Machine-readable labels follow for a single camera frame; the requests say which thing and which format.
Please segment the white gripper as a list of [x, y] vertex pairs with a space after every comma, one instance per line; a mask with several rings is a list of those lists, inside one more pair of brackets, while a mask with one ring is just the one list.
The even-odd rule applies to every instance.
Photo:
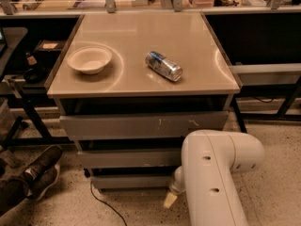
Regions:
[[177, 200], [177, 195], [181, 195], [185, 191], [182, 167], [176, 168], [176, 170], [173, 172], [172, 179], [168, 187], [171, 192], [168, 192], [166, 194], [166, 198], [163, 204], [165, 209], [169, 209], [171, 205]]

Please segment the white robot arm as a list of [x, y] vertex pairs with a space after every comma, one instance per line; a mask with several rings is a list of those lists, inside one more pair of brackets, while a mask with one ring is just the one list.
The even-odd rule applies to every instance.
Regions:
[[185, 194], [191, 226], [248, 226], [232, 174], [262, 165], [261, 142], [245, 133], [198, 130], [184, 139], [181, 158], [164, 207]]

